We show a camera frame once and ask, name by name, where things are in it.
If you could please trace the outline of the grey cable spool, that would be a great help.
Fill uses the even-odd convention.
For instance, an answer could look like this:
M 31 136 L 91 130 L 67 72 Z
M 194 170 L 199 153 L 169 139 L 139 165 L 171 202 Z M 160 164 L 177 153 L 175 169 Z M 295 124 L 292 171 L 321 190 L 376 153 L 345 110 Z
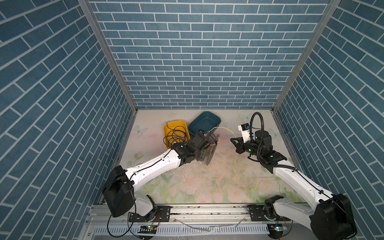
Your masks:
M 218 143 L 220 142 L 220 135 L 214 135 L 212 134 L 211 136 L 214 136 L 214 143 L 210 145 L 210 147 L 206 151 L 206 158 L 207 158 L 207 166 L 211 163 L 212 158 L 214 156 L 214 153 L 216 151 L 216 148 L 218 146 Z

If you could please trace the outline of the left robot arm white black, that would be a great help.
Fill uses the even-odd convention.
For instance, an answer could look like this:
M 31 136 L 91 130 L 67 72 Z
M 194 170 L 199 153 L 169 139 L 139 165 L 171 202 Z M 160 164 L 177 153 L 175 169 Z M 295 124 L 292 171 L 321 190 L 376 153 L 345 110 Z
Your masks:
M 151 221 L 157 214 L 158 207 L 151 196 L 138 197 L 135 191 L 163 173 L 190 163 L 210 146 L 207 134 L 197 133 L 184 143 L 174 143 L 171 148 L 158 157 L 134 167 L 113 168 L 102 188 L 102 194 L 112 217 L 132 213 Z

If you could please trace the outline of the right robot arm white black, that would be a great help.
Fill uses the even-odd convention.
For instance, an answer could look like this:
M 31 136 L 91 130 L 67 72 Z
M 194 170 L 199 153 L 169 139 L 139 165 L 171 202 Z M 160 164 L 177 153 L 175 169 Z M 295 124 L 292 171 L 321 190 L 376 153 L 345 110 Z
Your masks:
M 272 137 L 267 131 L 256 131 L 253 138 L 249 131 L 243 131 L 242 137 L 232 138 L 231 142 L 238 154 L 248 153 L 250 160 L 259 162 L 287 183 L 309 205 L 305 207 L 275 195 L 265 200 L 266 219 L 288 218 L 310 229 L 319 240 L 347 240 L 357 234 L 350 200 L 324 189 L 295 168 L 273 149 Z

